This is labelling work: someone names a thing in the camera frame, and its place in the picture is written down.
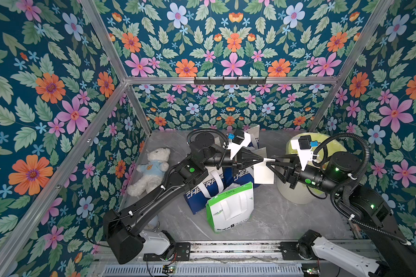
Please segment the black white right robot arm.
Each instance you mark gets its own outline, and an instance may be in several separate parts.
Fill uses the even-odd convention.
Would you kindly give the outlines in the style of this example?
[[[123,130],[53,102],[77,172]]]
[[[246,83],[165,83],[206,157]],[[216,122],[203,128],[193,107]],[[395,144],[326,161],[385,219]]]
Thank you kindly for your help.
[[[416,248],[382,196],[361,185],[371,157],[367,142],[338,133],[321,143],[303,135],[291,145],[296,154],[274,156],[267,168],[291,188],[300,182],[327,194],[334,209],[367,234],[383,260],[354,253],[312,230],[299,239],[299,256],[326,260],[356,277],[416,277]]]

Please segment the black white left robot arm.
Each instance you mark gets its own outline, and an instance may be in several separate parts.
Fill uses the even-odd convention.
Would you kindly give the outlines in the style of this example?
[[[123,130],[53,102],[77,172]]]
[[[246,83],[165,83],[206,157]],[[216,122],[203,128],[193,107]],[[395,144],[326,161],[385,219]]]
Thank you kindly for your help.
[[[197,129],[187,135],[190,153],[170,167],[164,180],[146,196],[119,212],[110,210],[104,216],[106,242],[119,264],[127,264],[142,255],[173,259],[176,242],[161,231],[145,230],[169,202],[193,190],[208,177],[210,167],[248,169],[263,161],[263,157],[248,149],[254,137],[242,130],[225,135],[217,129]]]

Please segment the green white takeout bag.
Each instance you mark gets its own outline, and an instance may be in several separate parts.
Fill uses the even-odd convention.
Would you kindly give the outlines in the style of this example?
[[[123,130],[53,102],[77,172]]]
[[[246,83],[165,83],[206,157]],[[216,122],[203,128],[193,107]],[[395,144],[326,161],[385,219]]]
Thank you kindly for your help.
[[[254,183],[233,183],[206,203],[207,221],[215,233],[223,232],[250,219],[254,211]]]

